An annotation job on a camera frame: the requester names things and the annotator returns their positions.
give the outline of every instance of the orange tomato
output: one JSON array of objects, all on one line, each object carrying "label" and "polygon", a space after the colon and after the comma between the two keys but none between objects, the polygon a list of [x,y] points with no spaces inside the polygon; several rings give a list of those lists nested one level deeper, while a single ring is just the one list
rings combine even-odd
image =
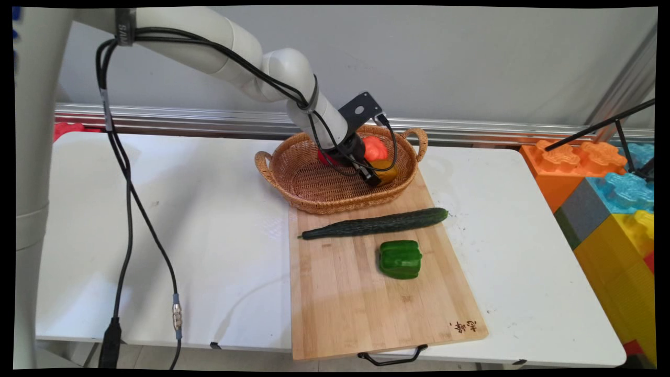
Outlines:
[{"label": "orange tomato", "polygon": [[365,159],[369,162],[377,160],[386,160],[389,157],[389,151],[386,145],[375,136],[368,136],[363,139],[365,144]]}]

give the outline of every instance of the white wall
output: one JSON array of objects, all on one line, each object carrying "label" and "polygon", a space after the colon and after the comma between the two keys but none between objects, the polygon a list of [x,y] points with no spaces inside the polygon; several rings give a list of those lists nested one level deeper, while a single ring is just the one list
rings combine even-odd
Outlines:
[{"label": "white wall", "polygon": [[[406,5],[213,7],[264,52],[302,51],[337,107],[370,91],[392,117],[581,124],[658,9]],[[75,23],[59,101],[99,103],[94,52],[110,34]],[[114,105],[283,111],[142,47],[120,48]]]}]

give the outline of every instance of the black metal handle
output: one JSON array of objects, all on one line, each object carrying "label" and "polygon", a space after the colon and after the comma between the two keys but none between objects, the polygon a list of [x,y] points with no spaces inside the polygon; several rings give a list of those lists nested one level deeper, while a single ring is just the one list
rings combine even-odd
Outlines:
[{"label": "black metal handle", "polygon": [[428,344],[422,344],[419,347],[417,347],[417,351],[414,353],[414,356],[412,356],[409,359],[401,359],[401,360],[391,360],[390,362],[378,362],[375,359],[370,357],[370,354],[367,352],[360,352],[358,356],[361,359],[368,360],[369,362],[373,363],[376,366],[386,366],[386,365],[395,365],[395,364],[404,364],[404,363],[411,363],[414,360],[416,360],[419,357],[419,354],[421,351],[425,350],[428,348]]}]

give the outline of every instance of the wooden cutting board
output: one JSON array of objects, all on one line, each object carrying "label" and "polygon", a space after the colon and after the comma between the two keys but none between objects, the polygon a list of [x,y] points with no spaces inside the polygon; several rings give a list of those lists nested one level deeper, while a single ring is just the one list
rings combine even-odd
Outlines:
[{"label": "wooden cutting board", "polygon": [[[336,358],[482,339],[482,315],[444,225],[359,237],[298,239],[337,221],[435,207],[421,172],[396,200],[333,215],[291,208],[291,330],[295,360]],[[419,277],[379,271],[382,242],[414,239],[423,254]]]}]

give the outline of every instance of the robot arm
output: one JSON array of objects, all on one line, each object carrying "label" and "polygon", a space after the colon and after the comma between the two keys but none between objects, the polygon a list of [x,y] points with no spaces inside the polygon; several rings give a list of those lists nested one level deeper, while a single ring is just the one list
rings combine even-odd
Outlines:
[{"label": "robot arm", "polygon": [[[13,13],[19,10],[12,8]],[[35,311],[42,240],[46,232],[48,187],[53,144],[54,101],[58,73],[67,43],[70,24],[80,21],[94,28],[115,33],[114,9],[21,8],[13,14],[14,79],[16,130],[16,277],[14,302],[13,367],[34,368]],[[320,91],[307,58],[285,48],[262,54],[258,40],[249,32],[217,12],[205,7],[139,8],[137,27],[175,28],[197,34],[225,46],[262,70],[265,74],[291,85],[314,106],[328,124],[336,145],[318,118],[314,129],[321,146],[331,156],[340,151],[355,161],[363,161],[364,146],[352,132],[381,108],[367,93],[368,109],[358,112],[358,103],[349,102],[342,116]],[[258,101],[286,100],[280,92],[220,52],[191,44],[143,42],[146,48],[177,60],[199,71],[226,80]],[[307,113],[294,101],[287,102],[291,120],[314,140]],[[353,164],[369,183],[374,173]]]},{"label": "robot arm", "polygon": [[[115,10],[80,9],[75,20],[86,25],[115,33]],[[307,58],[293,48],[284,48],[263,55],[259,41],[247,30],[207,7],[166,7],[138,8],[137,27],[163,27],[184,30],[216,42],[242,56],[264,73],[298,89],[308,100],[312,100],[316,84],[312,68]],[[244,94],[261,102],[286,100],[286,97],[265,81],[258,79],[248,70],[233,62],[227,56],[207,46],[138,42],[168,58],[195,68],[213,77],[228,81]],[[316,111],[322,115],[335,140],[340,143],[346,136],[346,120],[329,102],[321,91],[317,93]],[[310,138],[314,139],[308,116],[295,102],[287,102],[287,114],[291,120]],[[323,149],[334,148],[319,119],[314,126]]]}]

